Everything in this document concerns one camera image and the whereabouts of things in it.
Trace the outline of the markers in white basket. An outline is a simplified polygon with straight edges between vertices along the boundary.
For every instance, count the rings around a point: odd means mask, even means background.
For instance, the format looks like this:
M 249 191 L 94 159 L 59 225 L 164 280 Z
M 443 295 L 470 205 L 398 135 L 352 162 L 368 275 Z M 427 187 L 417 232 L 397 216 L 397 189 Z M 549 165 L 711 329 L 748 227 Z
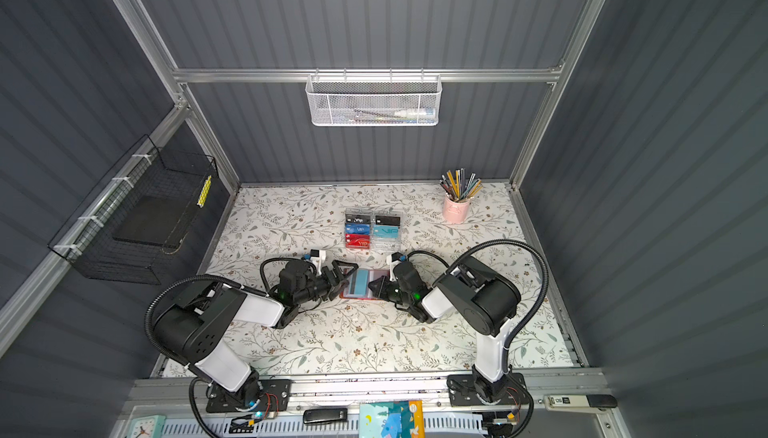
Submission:
M 376 119 L 388 122 L 404 123 L 433 123 L 438 119 L 437 111 L 434 108 L 407 108 L 407 109 L 388 109 L 371 110 L 355 108 L 353 110 L 356 119 Z

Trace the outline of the pink pen cup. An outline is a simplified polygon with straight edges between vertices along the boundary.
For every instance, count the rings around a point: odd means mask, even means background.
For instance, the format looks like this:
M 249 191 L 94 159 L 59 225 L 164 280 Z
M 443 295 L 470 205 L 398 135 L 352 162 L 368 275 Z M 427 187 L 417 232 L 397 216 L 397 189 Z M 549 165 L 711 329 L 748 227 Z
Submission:
M 449 224 L 462 224 L 469 214 L 469 201 L 453 201 L 449 196 L 444 198 L 442 215 Z

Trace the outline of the clear plastic organizer box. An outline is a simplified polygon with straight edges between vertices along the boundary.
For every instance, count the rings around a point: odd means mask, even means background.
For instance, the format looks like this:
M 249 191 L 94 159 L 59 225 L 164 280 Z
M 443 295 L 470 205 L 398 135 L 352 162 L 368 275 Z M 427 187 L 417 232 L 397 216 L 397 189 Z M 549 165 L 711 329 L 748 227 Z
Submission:
M 374 227 L 377 224 L 398 226 L 399 236 L 394 239 L 376 237 Z M 403 224 L 403 215 L 394 211 L 348 208 L 344 212 L 344 244 L 354 250 L 397 251 L 400 248 Z

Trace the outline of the colourful picture book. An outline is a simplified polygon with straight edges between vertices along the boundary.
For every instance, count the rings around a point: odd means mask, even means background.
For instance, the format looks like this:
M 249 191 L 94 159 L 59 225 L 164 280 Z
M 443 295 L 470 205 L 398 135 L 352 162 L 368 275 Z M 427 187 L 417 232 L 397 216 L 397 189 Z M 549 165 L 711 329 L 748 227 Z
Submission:
M 359 438 L 424 438 L 420 400 L 364 403 L 359 408 Z

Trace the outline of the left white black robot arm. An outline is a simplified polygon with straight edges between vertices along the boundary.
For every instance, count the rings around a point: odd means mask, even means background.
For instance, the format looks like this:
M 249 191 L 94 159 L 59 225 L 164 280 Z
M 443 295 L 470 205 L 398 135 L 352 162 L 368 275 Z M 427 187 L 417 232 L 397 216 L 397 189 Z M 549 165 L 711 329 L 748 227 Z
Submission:
M 263 387 L 258 372 L 225 343 L 230 325 L 240 321 L 283 329 L 304 312 L 304 304 L 337 298 L 359 269 L 339 260 L 320 266 L 309 256 L 265 261 L 274 262 L 285 267 L 279 283 L 264 290 L 211 274 L 171 284 L 144 315 L 150 343 L 196 377 L 252 406 Z

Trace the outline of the black pad in basket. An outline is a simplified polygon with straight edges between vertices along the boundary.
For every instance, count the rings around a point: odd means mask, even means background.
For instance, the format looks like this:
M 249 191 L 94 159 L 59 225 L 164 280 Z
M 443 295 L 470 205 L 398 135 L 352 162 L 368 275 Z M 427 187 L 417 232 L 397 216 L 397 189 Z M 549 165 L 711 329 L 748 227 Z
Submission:
M 143 196 L 117 227 L 113 238 L 173 250 L 181 245 L 194 217 L 195 208 L 185 201 Z

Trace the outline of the yellow tag on basket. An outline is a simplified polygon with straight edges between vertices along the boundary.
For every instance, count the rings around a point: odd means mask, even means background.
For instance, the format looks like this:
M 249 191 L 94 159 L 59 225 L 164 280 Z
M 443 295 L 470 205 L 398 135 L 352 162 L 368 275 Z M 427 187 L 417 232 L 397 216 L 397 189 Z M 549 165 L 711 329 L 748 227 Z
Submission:
M 196 205 L 199 208 L 203 208 L 205 206 L 208 194 L 210 192 L 211 185 L 212 185 L 212 176 L 208 175 L 201 186 L 201 189 L 196 201 Z

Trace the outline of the red card holder wallet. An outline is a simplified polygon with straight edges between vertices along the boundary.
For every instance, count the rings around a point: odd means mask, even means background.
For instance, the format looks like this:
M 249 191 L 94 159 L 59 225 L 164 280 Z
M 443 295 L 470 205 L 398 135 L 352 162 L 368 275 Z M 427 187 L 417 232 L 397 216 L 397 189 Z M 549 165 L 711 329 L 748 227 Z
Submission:
M 358 269 L 348 279 L 340 296 L 344 299 L 376 300 L 381 297 L 382 287 L 390 278 L 388 269 Z

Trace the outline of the pens in pink cup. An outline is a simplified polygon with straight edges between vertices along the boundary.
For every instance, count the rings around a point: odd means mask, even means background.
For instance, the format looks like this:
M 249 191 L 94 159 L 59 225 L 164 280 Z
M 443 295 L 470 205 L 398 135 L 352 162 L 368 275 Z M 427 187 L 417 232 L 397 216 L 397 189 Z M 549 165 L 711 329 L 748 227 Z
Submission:
M 448 200 L 453 203 L 470 201 L 483 187 L 482 180 L 464 168 L 447 170 L 441 175 L 439 184 Z

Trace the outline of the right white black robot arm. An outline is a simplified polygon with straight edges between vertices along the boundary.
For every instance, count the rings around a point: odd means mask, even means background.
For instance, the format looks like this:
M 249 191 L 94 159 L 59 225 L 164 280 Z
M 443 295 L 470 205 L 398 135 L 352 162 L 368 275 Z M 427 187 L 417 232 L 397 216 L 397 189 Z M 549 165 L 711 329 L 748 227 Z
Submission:
M 372 296 L 421 323 L 458 313 L 477 333 L 473 373 L 485 385 L 500 383 L 508 371 L 505 341 L 511 335 L 509 322 L 522 301 L 518 288 L 472 256 L 449 267 L 431 286 L 408 257 L 399 253 L 394 257 L 389 274 L 368 284 Z

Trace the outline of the black stapler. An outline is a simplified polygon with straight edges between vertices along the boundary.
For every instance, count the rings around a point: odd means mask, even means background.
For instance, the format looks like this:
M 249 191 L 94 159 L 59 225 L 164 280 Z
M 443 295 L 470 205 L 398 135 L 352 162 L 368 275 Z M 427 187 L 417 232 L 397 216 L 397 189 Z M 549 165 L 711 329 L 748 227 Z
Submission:
M 303 412 L 302 421 L 307 426 L 319 426 L 348 420 L 346 407 L 310 408 Z

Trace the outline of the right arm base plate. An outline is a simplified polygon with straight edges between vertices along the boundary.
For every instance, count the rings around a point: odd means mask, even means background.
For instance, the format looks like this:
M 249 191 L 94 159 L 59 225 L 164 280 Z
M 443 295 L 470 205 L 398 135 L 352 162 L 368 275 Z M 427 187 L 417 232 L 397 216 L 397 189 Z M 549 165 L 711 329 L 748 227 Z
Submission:
M 506 373 L 495 382 L 479 373 L 452 374 L 446 378 L 450 404 L 455 407 L 507 406 L 519 408 L 532 398 L 520 373 Z

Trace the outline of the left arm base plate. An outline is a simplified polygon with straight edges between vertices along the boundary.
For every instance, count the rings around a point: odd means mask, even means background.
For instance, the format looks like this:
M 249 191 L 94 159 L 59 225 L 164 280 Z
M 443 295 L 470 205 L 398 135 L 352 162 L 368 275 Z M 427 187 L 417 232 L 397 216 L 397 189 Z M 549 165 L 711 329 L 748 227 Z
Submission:
M 207 394 L 207 413 L 269 412 L 287 410 L 293 382 L 288 379 L 249 380 L 239 391 L 213 384 Z

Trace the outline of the small teal clock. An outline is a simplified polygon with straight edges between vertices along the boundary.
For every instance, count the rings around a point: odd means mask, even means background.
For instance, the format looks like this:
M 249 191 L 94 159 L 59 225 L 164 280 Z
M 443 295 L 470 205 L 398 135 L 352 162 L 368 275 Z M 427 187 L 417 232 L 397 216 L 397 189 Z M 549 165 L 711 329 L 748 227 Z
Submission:
M 133 418 L 125 432 L 126 438 L 160 438 L 163 435 L 166 417 L 148 415 Z

